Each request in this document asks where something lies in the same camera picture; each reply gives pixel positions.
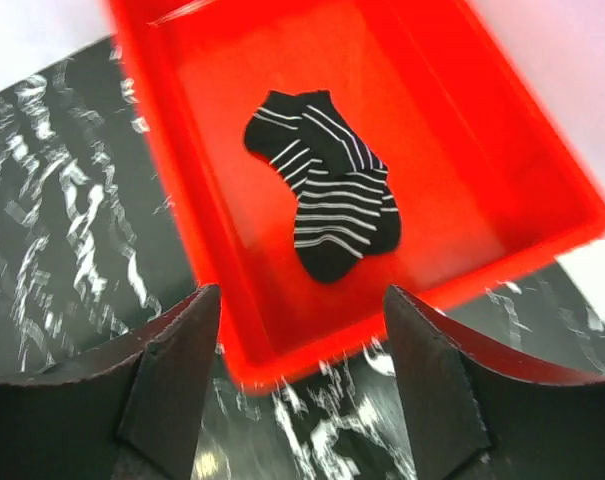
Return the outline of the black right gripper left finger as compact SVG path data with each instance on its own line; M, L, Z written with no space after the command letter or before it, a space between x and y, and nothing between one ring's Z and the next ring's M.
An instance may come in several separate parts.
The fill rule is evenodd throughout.
M0 377L0 479L187 479L221 310L207 285L129 333Z

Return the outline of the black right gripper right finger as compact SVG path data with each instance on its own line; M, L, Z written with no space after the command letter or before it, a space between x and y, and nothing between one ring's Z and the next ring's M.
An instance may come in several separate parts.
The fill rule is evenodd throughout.
M384 320L420 479L605 479L605 376L485 336L398 286Z

